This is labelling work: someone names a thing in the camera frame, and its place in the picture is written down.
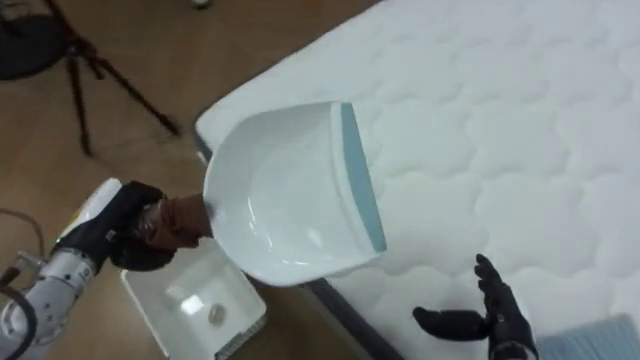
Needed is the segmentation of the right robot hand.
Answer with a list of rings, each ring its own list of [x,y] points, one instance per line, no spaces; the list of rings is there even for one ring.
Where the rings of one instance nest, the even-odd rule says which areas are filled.
[[[531,325],[512,288],[481,253],[476,255],[474,273],[483,294],[483,314],[475,310],[433,310],[418,306],[412,310],[412,316],[419,327],[445,341],[486,340],[489,360],[538,360]]]

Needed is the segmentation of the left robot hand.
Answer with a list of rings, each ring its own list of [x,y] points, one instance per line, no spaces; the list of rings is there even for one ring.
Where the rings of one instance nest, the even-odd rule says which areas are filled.
[[[64,230],[51,252],[74,251],[93,264],[99,272],[106,261],[124,270],[149,272],[158,270],[173,260],[174,250],[154,249],[143,237],[143,213],[159,203],[165,194],[158,188],[131,181],[109,180],[116,189],[103,187],[94,191],[94,199],[103,197],[106,204],[97,214],[70,229]]]

